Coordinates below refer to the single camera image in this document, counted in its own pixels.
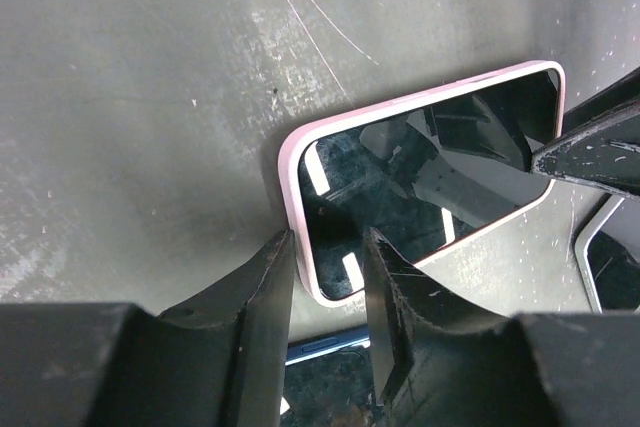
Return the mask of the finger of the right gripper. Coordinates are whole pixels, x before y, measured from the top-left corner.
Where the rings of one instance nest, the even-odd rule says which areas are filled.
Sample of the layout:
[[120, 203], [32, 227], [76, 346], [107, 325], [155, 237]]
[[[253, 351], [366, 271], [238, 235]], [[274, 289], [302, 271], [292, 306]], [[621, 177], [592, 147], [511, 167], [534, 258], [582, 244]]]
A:
[[562, 135], [532, 154], [530, 172], [639, 195], [639, 71], [633, 70], [564, 116]]

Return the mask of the silver-edged black phone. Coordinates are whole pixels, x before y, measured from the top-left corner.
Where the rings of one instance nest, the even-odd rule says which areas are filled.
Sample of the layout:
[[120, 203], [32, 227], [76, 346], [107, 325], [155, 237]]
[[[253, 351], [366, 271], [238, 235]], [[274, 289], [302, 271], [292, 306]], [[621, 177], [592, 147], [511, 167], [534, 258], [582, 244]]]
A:
[[577, 234], [574, 253], [592, 311], [639, 311], [637, 201], [608, 196]]

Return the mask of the blue-edged black phone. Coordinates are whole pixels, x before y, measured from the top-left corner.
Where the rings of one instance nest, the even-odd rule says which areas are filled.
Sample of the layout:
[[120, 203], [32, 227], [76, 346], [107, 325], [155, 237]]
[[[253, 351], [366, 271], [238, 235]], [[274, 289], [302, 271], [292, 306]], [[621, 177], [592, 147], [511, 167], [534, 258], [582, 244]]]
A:
[[359, 326], [288, 346], [282, 426], [384, 426], [369, 330]]

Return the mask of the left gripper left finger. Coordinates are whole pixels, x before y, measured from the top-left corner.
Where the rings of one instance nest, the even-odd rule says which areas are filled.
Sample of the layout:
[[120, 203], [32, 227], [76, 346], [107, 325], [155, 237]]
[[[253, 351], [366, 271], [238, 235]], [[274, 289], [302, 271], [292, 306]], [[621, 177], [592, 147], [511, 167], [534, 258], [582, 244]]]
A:
[[294, 236], [152, 315], [133, 303], [1, 308], [5, 426], [275, 426]]

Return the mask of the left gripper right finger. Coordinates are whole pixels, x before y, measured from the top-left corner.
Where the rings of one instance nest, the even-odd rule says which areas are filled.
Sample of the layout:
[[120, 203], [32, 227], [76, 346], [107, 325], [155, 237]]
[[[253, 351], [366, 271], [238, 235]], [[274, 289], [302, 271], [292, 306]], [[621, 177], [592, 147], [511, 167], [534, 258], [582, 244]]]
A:
[[376, 230], [364, 280], [377, 401], [390, 426], [635, 426], [635, 313], [504, 317], [407, 262]]

